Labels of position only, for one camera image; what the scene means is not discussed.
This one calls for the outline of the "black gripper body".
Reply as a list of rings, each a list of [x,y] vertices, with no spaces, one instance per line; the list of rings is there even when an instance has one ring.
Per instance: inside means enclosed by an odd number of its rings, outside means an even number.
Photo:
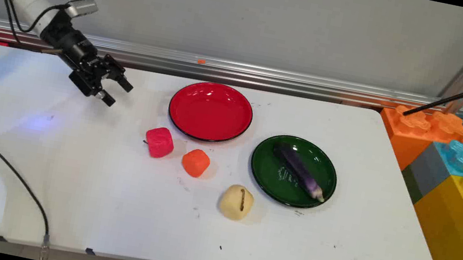
[[[69,79],[83,95],[94,96],[102,90],[101,81],[106,74],[104,60],[87,37],[73,28],[65,10],[57,10],[41,31],[40,39],[60,50],[59,57],[72,69]]]

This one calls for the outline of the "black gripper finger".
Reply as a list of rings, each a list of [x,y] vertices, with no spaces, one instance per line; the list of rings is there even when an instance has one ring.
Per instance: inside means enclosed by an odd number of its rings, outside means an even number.
[[[109,75],[94,75],[89,72],[79,71],[76,87],[86,97],[93,96],[103,101],[108,107],[116,103],[116,100],[102,87],[101,81],[109,79]]]
[[[105,69],[103,78],[115,81],[125,92],[130,92],[134,88],[125,76],[126,69],[113,56],[106,54],[102,61]]]

